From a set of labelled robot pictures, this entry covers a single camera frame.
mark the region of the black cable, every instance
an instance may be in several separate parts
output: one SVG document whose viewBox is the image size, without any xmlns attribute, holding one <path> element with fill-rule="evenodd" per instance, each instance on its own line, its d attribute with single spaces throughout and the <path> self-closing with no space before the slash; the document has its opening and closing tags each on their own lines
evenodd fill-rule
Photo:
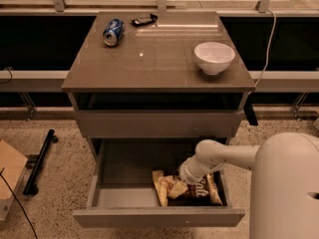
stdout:
<svg viewBox="0 0 319 239">
<path fill-rule="evenodd" d="M 25 217 L 27 218 L 27 220 L 28 220 L 28 222 L 29 222 L 29 224 L 30 224 L 30 226 L 31 226 L 31 228 L 32 228 L 32 231 L 33 231 L 33 233 L 34 233 L 35 238 L 38 239 L 36 230 L 34 229 L 32 223 L 31 223 L 31 221 L 30 221 L 30 219 L 29 219 L 29 217 L 28 217 L 28 215 L 27 215 L 27 213 L 26 213 L 26 211 L 24 210 L 22 204 L 21 204 L 20 201 L 18 200 L 16 194 L 15 194 L 15 193 L 13 192 L 13 190 L 11 189 L 9 183 L 7 182 L 7 180 L 6 180 L 6 179 L 3 177 L 3 175 L 2 175 L 2 172 L 3 172 L 4 168 L 5 168 L 5 167 L 3 167 L 3 169 L 0 171 L 0 176 L 1 176 L 1 178 L 3 179 L 3 181 L 7 184 L 8 188 L 10 189 L 11 193 L 12 193 L 13 196 L 14 196 L 14 199 L 16 199 L 16 201 L 17 201 L 18 204 L 20 205 L 20 207 L 21 207 L 21 209 L 22 209 L 22 211 L 23 211 Z"/>
<path fill-rule="evenodd" d="M 9 74 L 10 74 L 10 79 L 5 80 L 5 81 L 3 81 L 3 82 L 0 82 L 0 84 L 8 84 L 8 83 L 10 83 L 10 82 L 12 81 L 12 73 L 11 73 L 12 68 L 5 68 L 5 70 L 7 70 L 7 71 L 9 72 Z"/>
</svg>

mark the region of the bowl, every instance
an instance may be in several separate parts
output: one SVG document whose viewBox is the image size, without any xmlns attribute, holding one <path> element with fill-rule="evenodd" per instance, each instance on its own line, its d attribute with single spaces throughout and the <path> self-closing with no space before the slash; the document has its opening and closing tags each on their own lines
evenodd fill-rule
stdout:
<svg viewBox="0 0 319 239">
<path fill-rule="evenodd" d="M 235 57 L 234 50 L 221 43 L 207 42 L 195 47 L 197 65 L 208 75 L 224 71 Z"/>
</svg>

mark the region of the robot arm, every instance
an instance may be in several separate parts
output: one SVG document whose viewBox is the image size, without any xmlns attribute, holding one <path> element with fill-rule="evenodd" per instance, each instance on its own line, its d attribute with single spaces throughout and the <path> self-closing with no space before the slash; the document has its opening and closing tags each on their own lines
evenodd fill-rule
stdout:
<svg viewBox="0 0 319 239">
<path fill-rule="evenodd" d="M 252 170 L 250 239 L 319 235 L 319 138 L 279 133 L 258 146 L 201 141 L 180 167 L 188 184 L 230 163 Z"/>
</svg>

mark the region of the closed drawer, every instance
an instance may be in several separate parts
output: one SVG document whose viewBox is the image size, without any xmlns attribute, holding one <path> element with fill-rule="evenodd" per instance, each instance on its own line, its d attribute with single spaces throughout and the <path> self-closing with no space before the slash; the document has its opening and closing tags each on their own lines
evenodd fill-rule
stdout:
<svg viewBox="0 0 319 239">
<path fill-rule="evenodd" d="M 83 227 L 235 226 L 244 210 L 231 207 L 222 171 L 215 182 L 223 206 L 160 207 L 152 170 L 174 172 L 192 149 L 186 142 L 102 143 L 87 208 L 75 218 Z"/>
<path fill-rule="evenodd" d="M 242 113 L 76 112 L 83 136 L 91 138 L 194 138 L 235 136 Z"/>
</svg>

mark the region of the blue can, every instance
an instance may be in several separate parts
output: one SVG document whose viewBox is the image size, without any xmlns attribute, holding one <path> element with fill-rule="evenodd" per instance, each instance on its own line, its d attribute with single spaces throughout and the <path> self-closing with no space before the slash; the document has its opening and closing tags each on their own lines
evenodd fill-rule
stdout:
<svg viewBox="0 0 319 239">
<path fill-rule="evenodd" d="M 126 25 L 120 19 L 113 19 L 103 32 L 103 38 L 108 46 L 116 46 L 126 30 Z"/>
</svg>

